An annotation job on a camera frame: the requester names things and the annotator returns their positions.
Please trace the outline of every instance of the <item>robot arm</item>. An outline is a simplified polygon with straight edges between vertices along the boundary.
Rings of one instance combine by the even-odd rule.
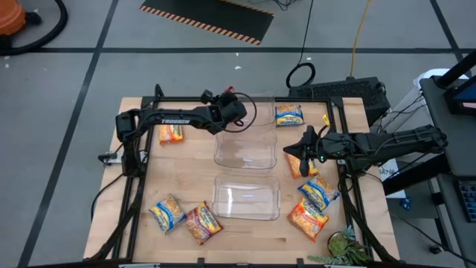
[[[223,131],[229,123],[233,122],[239,125],[238,123],[247,115],[247,112],[243,103],[238,100],[236,96],[238,94],[242,93],[224,92],[219,96],[212,97],[212,93],[205,90],[200,101],[203,104],[210,103],[208,106],[198,106],[192,110],[131,109],[116,116],[116,132],[119,141],[124,146],[121,159],[124,176],[138,176],[142,171],[141,157],[135,147],[135,141],[151,126],[158,124],[190,125],[215,135]]]
[[[367,170],[371,165],[409,153],[441,153],[448,144],[446,135],[428,125],[397,133],[315,133],[308,126],[303,138],[283,150],[301,160],[300,172],[307,176],[309,160],[324,163],[327,159],[343,159],[349,172]]]

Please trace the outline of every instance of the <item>wooden tabletop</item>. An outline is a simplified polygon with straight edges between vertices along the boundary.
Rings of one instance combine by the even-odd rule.
[[[124,98],[120,111],[138,108],[140,103],[140,98]],[[192,109],[200,105],[192,102],[162,102],[159,107]],[[324,125],[322,117],[327,113],[326,104],[301,103],[301,106],[306,124],[311,124],[319,130]],[[369,131],[360,98],[345,98],[344,110],[350,132]],[[308,179],[291,177],[282,149],[298,142],[305,129],[305,125],[272,129],[277,135],[277,164],[269,173],[280,182],[280,216],[277,220],[217,217],[224,229],[202,246],[198,245],[184,223],[164,235],[148,209],[168,194],[176,198],[185,213],[203,201],[207,201],[211,206],[216,175],[224,172],[223,167],[213,160],[215,137],[204,130],[185,126],[183,143],[160,145],[158,131],[155,130],[133,261],[194,263],[197,258],[205,258],[206,263],[295,264],[296,258],[303,258],[305,263],[309,263],[306,259],[308,255],[329,255],[327,239],[332,233],[345,227],[341,198],[331,202],[324,210],[325,215],[329,216],[329,222],[318,234],[315,243],[307,239],[286,219],[301,198],[297,187]],[[120,144],[115,134],[113,137],[111,150]],[[335,161],[318,163],[318,169],[332,187],[337,187]],[[379,175],[375,167],[368,172]],[[107,167],[101,188],[120,173],[120,165]],[[368,226],[387,251],[398,258],[399,253],[382,184],[370,176],[361,177],[359,182]],[[97,201],[85,258],[92,256],[116,227],[125,184],[126,179],[120,180],[105,191]],[[356,229],[356,234],[358,239],[361,239],[360,230]],[[128,237],[129,229],[124,232],[121,256],[125,256]]]

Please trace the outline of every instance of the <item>clear plastic container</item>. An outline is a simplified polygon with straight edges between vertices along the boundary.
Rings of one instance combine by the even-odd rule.
[[[212,211],[219,217],[276,220],[280,216],[280,183],[273,176],[218,174]]]
[[[216,135],[215,163],[226,168],[266,170],[277,162],[274,132],[220,132]]]
[[[274,96],[270,92],[264,92],[260,94],[248,94],[256,104],[257,115],[254,123],[250,126],[249,130],[259,129],[261,131],[267,131],[270,127],[274,126]],[[246,108],[246,116],[242,119],[243,126],[237,126],[235,124],[228,124],[227,130],[240,130],[243,127],[248,126],[254,117],[253,103],[245,96],[237,95]]]

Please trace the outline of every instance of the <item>black and orange hazard mat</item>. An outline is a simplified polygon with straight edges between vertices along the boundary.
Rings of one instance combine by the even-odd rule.
[[[146,0],[142,11],[259,45],[274,14],[226,0]]]

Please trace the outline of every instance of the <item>snack bag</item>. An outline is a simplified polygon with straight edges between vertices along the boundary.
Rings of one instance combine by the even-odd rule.
[[[187,227],[199,245],[223,229],[211,214],[205,201],[187,213]]]
[[[324,210],[333,200],[341,195],[319,175],[300,186],[298,190],[320,210]]]
[[[327,223],[329,217],[324,216],[319,208],[301,197],[300,202],[288,215],[288,220],[303,231],[312,242],[315,242],[315,237]]]
[[[300,105],[278,105],[274,108],[274,111],[276,112],[276,127],[304,124],[303,112],[300,110]]]
[[[291,175],[293,179],[302,178],[299,171],[300,159],[286,153],[286,160],[288,160],[289,168],[291,169]],[[315,166],[314,161],[309,160],[309,176],[314,176],[318,173],[318,168]]]
[[[158,128],[161,144],[184,140],[184,132],[181,125],[160,125]]]
[[[165,233],[172,230],[187,217],[171,194],[169,194],[164,200],[158,202],[157,205],[150,208],[149,211],[154,214],[158,225]]]

